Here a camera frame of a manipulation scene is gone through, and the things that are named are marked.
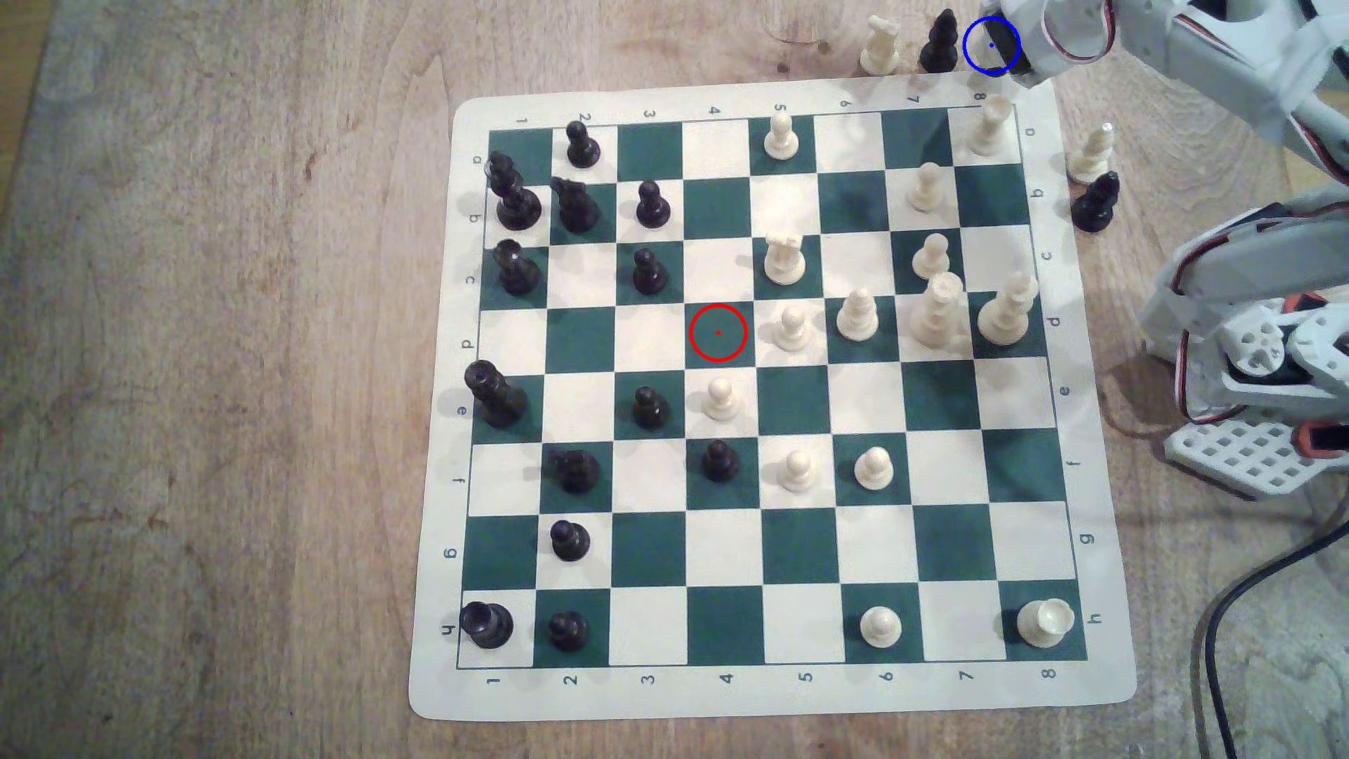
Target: red circle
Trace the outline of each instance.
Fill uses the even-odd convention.
[[[741,326],[745,329],[745,333],[741,336],[741,346],[735,348],[735,352],[733,352],[731,355],[728,355],[726,357],[712,357],[712,356],[707,355],[706,352],[703,352],[703,348],[697,346],[697,342],[693,341],[693,325],[697,324],[697,317],[703,315],[703,311],[707,310],[707,309],[710,309],[710,307],[726,307],[726,309],[728,309],[731,313],[734,313],[737,317],[739,317]],[[734,307],[731,307],[730,305],[726,305],[724,302],[714,302],[711,305],[704,305],[703,307],[700,307],[697,310],[697,313],[693,314],[693,320],[688,322],[688,344],[693,345],[693,351],[696,351],[697,355],[706,357],[707,360],[712,360],[712,361],[716,361],[716,363],[720,363],[723,360],[731,360],[733,357],[741,355],[741,351],[745,349],[745,342],[747,342],[749,338],[750,338],[750,325],[749,325],[747,321],[745,321],[745,315],[739,310],[735,310]]]

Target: blue circle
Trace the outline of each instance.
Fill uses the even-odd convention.
[[[1001,69],[981,69],[979,65],[975,63],[973,58],[970,58],[970,32],[974,31],[974,27],[982,24],[983,22],[1005,23],[1008,28],[1012,30],[1012,36],[1016,38],[1016,54],[1012,55],[1012,62],[1008,63],[1006,66],[1002,66]],[[990,77],[996,77],[998,74],[1006,73],[1008,69],[1016,65],[1017,58],[1021,57],[1021,35],[1016,31],[1016,27],[1012,26],[1012,22],[1004,19],[1002,16],[983,16],[982,19],[977,19],[973,24],[970,24],[965,30],[965,36],[960,38],[960,53],[965,54],[965,59],[970,63],[970,66],[974,67],[975,71],[979,71],[981,74],[987,74]]]

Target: wooden table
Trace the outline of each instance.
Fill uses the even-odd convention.
[[[482,94],[853,75],[874,3],[65,3],[3,232],[3,756],[1182,756],[1197,623],[1344,480],[1245,503],[1160,460],[1135,320],[1167,251],[1287,191],[1280,154],[1117,51],[1079,236],[1139,658],[1125,704],[534,725],[424,721],[407,657],[449,123]],[[934,0],[893,3],[915,61]],[[973,0],[956,4],[974,18]],[[774,38],[784,38],[782,42]],[[1349,752],[1349,558],[1228,617],[1249,755]]]

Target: green square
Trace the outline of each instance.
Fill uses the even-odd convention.
[[[801,255],[805,257],[805,274],[791,284],[778,284],[764,272],[768,257],[768,240],[754,237],[754,298],[819,298],[824,297],[824,275],[820,267],[820,236],[801,237]]]
[[[987,504],[913,507],[919,580],[997,580]]]
[[[1029,224],[1025,174],[1020,163],[956,166],[955,198],[962,226]]]
[[[897,665],[923,661],[923,624],[916,582],[844,585],[843,658],[850,665]],[[900,639],[889,648],[862,640],[862,615],[885,607],[900,617]]]
[[[684,512],[614,515],[614,588],[684,585]]]
[[[1006,642],[1009,662],[1085,662],[1087,659],[1087,638],[1083,631],[1086,619],[1082,616],[1082,600],[1078,597],[1075,580],[1031,580],[1025,582],[998,582],[998,597],[1002,601],[1002,640]],[[1059,599],[1072,607],[1077,621],[1054,648],[1036,648],[1021,640],[1016,630],[1016,616],[1031,601]]]
[[[979,332],[979,309],[997,293],[977,291],[967,294],[970,301],[970,341],[974,346],[974,357],[1025,357],[1045,356],[1050,349],[1044,344],[1044,309],[1040,307],[1040,298],[1031,303],[1031,311],[1025,314],[1029,324],[1025,334],[1010,345],[996,345]]]
[[[585,493],[568,493],[548,465],[549,452],[588,452],[599,464],[599,483]],[[538,489],[538,514],[596,514],[612,511],[614,444],[544,444],[544,483]]]
[[[534,586],[537,516],[471,516],[464,527],[464,590]]]
[[[633,253],[639,248],[650,248],[669,272],[665,289],[654,295],[646,295],[633,286]],[[618,305],[646,305],[649,302],[684,302],[684,243],[618,243]]]
[[[473,444],[538,444],[544,439],[544,376],[507,376],[506,382],[525,391],[529,407],[510,427],[496,429],[483,421],[482,403],[473,400]]]
[[[834,510],[764,510],[759,518],[766,585],[839,581]]]
[[[857,481],[857,460],[880,446],[890,454],[894,480],[880,491],[867,491]],[[909,503],[909,449],[902,433],[834,437],[834,499],[840,507],[898,506]]]
[[[548,620],[558,612],[577,612],[590,624],[590,640],[565,654],[548,639]],[[534,593],[534,667],[608,666],[608,589],[540,590]]]
[[[684,239],[750,236],[750,179],[684,179]]]
[[[979,394],[973,360],[919,360],[904,364],[907,430],[978,430]]]
[[[548,311],[548,373],[614,369],[614,307],[553,307]]]
[[[684,124],[618,127],[618,181],[679,179],[684,175]]]
[[[753,302],[715,305],[691,302],[684,305],[684,321],[692,324],[691,341],[684,345],[684,365],[687,368],[754,365],[754,344],[750,340],[750,329],[754,324]]]
[[[828,367],[758,367],[758,413],[759,435],[828,433]]]
[[[960,255],[960,229],[909,229],[890,232],[890,262],[894,268],[894,291],[897,294],[921,294],[927,279],[913,272],[913,253],[923,247],[923,240],[931,233],[946,237],[946,255],[951,259],[951,272],[965,280],[965,257]]]
[[[762,663],[762,588],[689,588],[688,665],[710,667]]]
[[[688,466],[685,497],[691,510],[758,508],[758,441],[722,438],[741,456],[741,472],[726,483],[712,483],[703,475],[703,454],[711,441],[687,441]]]
[[[819,174],[820,232],[878,232],[890,228],[885,171]]]
[[[553,129],[494,129],[487,150],[510,155],[526,186],[546,185],[553,177]]]
[[[750,175],[761,174],[813,174],[815,173],[815,119],[799,116],[792,119],[796,132],[796,155],[778,160],[764,150],[772,117],[750,119]]]
[[[839,320],[840,307],[843,307],[843,298],[828,298],[824,301],[824,324],[828,326],[824,330],[824,341],[830,349],[830,363],[900,360],[900,333],[894,322],[893,297],[877,295],[876,317],[880,324],[874,334],[859,342],[844,337],[835,326]]]
[[[669,418],[658,430],[643,430],[633,422],[637,390],[648,387],[669,404]],[[614,375],[614,439],[645,441],[649,438],[684,437],[684,372],[623,371]]]
[[[1063,458],[1058,430],[985,430],[989,502],[1062,502]]]
[[[881,113],[881,140],[886,169],[951,164],[951,125],[946,108],[886,111]]]

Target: chess mat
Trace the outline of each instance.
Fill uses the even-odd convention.
[[[1005,148],[973,154],[978,107],[1005,88]],[[769,116],[793,116],[788,160],[762,148]],[[567,160],[563,127],[590,125],[599,163]],[[488,151],[509,154],[542,201],[511,232],[486,186]],[[904,194],[917,166],[942,170],[929,213]],[[1136,685],[1124,576],[1106,479],[1063,144],[1050,85],[935,74],[625,93],[480,98],[455,117],[434,398],[409,693],[452,720],[897,712],[1121,701]],[[576,235],[550,175],[584,181],[600,221]],[[656,179],[669,222],[637,222]],[[943,233],[967,287],[969,324],[931,349],[908,334],[925,282],[909,264]],[[803,236],[805,275],[762,271],[765,235]],[[540,284],[507,294],[490,248],[513,237]],[[631,283],[633,251],[669,270],[656,295]],[[1035,271],[1040,298],[1020,341],[974,326],[1006,276]],[[834,321],[855,287],[876,295],[878,332]],[[815,333],[773,342],[795,303]],[[529,396],[496,430],[463,373],[488,359]],[[741,414],[700,413],[711,377]],[[649,386],[670,404],[656,431],[631,419]],[[741,473],[700,472],[710,439]],[[894,480],[861,488],[853,465],[889,452]],[[581,449],[599,485],[565,493],[544,462]],[[777,484],[792,450],[817,480]],[[590,553],[557,559],[548,530],[583,524]],[[1016,612],[1063,599],[1078,621],[1048,650]],[[459,609],[496,603],[510,640],[478,648]],[[858,619],[894,609],[902,634],[873,648]],[[556,650],[546,620],[577,611],[588,644]]]

